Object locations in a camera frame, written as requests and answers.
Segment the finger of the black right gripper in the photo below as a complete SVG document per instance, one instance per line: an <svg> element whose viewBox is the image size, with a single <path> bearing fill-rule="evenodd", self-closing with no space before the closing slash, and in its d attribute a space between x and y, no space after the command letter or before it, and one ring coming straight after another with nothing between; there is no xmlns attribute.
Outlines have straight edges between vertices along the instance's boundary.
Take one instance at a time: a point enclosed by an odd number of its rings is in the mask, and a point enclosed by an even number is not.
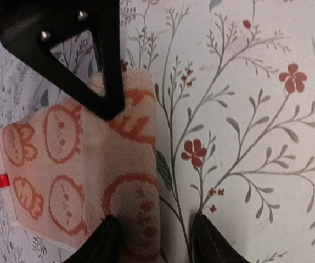
<svg viewBox="0 0 315 263"><path fill-rule="evenodd" d="M2 46L103 120L125 107L119 1L0 1ZM81 61L102 74L96 94L78 77Z"/></svg>

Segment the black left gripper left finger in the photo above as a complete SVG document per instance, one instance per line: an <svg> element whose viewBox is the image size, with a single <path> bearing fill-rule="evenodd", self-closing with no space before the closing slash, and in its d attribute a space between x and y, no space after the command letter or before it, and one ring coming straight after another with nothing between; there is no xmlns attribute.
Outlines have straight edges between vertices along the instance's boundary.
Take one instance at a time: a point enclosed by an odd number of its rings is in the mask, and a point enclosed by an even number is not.
<svg viewBox="0 0 315 263"><path fill-rule="evenodd" d="M64 263L118 263L121 241L120 222L108 215Z"/></svg>

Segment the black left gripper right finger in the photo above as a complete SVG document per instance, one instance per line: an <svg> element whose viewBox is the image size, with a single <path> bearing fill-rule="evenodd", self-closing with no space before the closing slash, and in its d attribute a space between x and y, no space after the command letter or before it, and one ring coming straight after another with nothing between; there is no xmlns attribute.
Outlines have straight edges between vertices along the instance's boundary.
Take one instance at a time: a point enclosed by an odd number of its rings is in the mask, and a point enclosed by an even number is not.
<svg viewBox="0 0 315 263"><path fill-rule="evenodd" d="M191 229L193 262L249 263L203 213L196 213Z"/></svg>

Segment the orange patterned towel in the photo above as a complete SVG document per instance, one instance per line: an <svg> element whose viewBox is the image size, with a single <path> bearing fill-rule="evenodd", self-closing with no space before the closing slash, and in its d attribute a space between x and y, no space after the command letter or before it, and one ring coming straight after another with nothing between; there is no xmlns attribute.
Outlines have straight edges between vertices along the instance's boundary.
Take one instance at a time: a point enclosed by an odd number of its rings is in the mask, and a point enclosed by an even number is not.
<svg viewBox="0 0 315 263"><path fill-rule="evenodd" d="M0 129L0 262L77 250L108 215L120 262L159 262L155 96L144 70L123 74L125 109L104 121L72 98Z"/></svg>

